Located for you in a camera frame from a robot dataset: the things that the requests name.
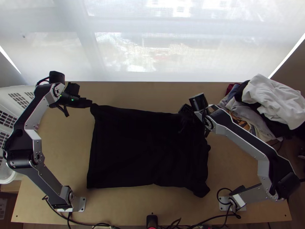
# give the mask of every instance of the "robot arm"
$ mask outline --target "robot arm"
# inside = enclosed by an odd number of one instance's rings
[[[92,101],[79,97],[77,84],[69,83],[64,91],[62,73],[52,71],[48,79],[48,84],[37,85],[34,99],[16,121],[3,148],[4,157],[8,167],[28,176],[48,196],[54,209],[84,211],[86,199],[74,196],[71,188],[63,186],[44,164],[42,141],[36,131],[48,107],[60,108],[68,116],[66,106],[88,107]]]
[[[225,110],[216,105],[208,106],[203,93],[189,100],[195,115],[203,122],[207,131],[228,137],[258,161],[259,184],[249,188],[240,186],[229,196],[220,197],[222,202],[232,202],[232,211],[266,199],[283,201],[300,186],[300,180],[290,162],[279,156],[274,148],[235,124]],[[228,205],[220,203],[220,209],[226,211]]]

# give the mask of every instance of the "wall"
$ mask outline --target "wall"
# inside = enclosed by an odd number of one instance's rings
[[[0,53],[0,87],[27,85],[20,73]]]
[[[301,91],[305,96],[305,40],[296,48],[271,79]]]

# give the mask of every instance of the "black cable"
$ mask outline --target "black cable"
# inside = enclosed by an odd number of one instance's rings
[[[220,199],[219,199],[219,193],[220,193],[222,190],[228,190],[228,191],[230,191],[230,192],[232,192],[232,190],[231,190],[231,189],[228,189],[228,188],[222,188],[222,189],[219,189],[218,192],[216,193],[216,197],[217,197],[217,200],[218,200],[219,203],[221,203],[221,204],[223,204],[223,205],[229,205],[230,202],[228,202],[228,203],[223,203],[223,202],[221,202]]]
[[[68,228],[69,228],[69,229],[71,229],[71,226],[70,226],[70,223],[69,223],[70,217],[71,217],[71,216],[72,216],[72,212],[69,212],[68,218],[67,218],[67,224],[68,224]]]
[[[43,79],[41,79],[40,81],[38,81],[37,84],[36,84],[36,87],[37,87],[39,84],[41,84],[42,82],[48,82],[48,83],[49,83],[49,81],[47,80],[47,79],[49,79],[49,78],[50,78],[50,77],[48,76],[48,77],[43,78]]]
[[[180,221],[181,221],[181,218],[180,218],[180,219],[177,219],[177,220],[175,220],[175,221],[173,221],[173,222],[171,223],[171,225],[169,225],[168,227],[166,227],[166,229],[174,229],[174,228],[178,227]]]
[[[225,218],[225,221],[224,223],[219,227],[219,229],[223,228],[225,225],[226,225],[226,221],[228,219],[228,215],[229,215],[229,211],[230,211],[230,207],[233,206],[233,204],[231,203],[228,207],[228,210],[226,211],[226,218]]]
[[[77,222],[77,221],[75,221],[75,220],[70,219],[69,216],[68,216],[68,218],[67,218],[67,217],[65,217],[65,216],[63,216],[63,215],[61,215],[61,214],[59,214],[57,211],[55,211],[55,210],[52,208],[52,206],[50,205],[50,203],[47,201],[47,200],[48,200],[48,197],[47,197],[47,196],[44,196],[44,197],[42,198],[42,200],[45,200],[46,203],[48,204],[48,206],[50,207],[50,209],[51,209],[53,212],[55,212],[59,217],[65,219],[65,220],[67,220],[67,221],[69,221],[69,222],[73,222],[73,223],[75,223],[75,224],[83,225],[83,226],[93,226],[93,227],[95,227],[95,226],[104,226],[104,227],[113,227],[113,228],[115,228],[115,229],[120,229],[119,227],[117,227],[117,226],[112,226],[112,225],[110,225],[110,224],[108,224],[108,223],[90,224],[90,223],[81,223],[81,222]]]

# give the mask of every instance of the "white shirt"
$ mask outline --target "white shirt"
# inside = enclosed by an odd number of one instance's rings
[[[260,114],[287,124],[291,130],[305,121],[305,98],[301,92],[260,74],[249,81],[242,92],[242,101],[260,103],[257,108]]]

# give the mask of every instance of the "gray fabric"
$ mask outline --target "gray fabric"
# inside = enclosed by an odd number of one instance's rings
[[[234,97],[227,103],[226,108],[232,111],[236,117],[239,117],[240,119],[253,125],[257,130],[257,137],[262,141],[268,142],[270,140],[276,139],[261,116],[253,111],[250,107],[244,105],[243,103],[237,102]]]

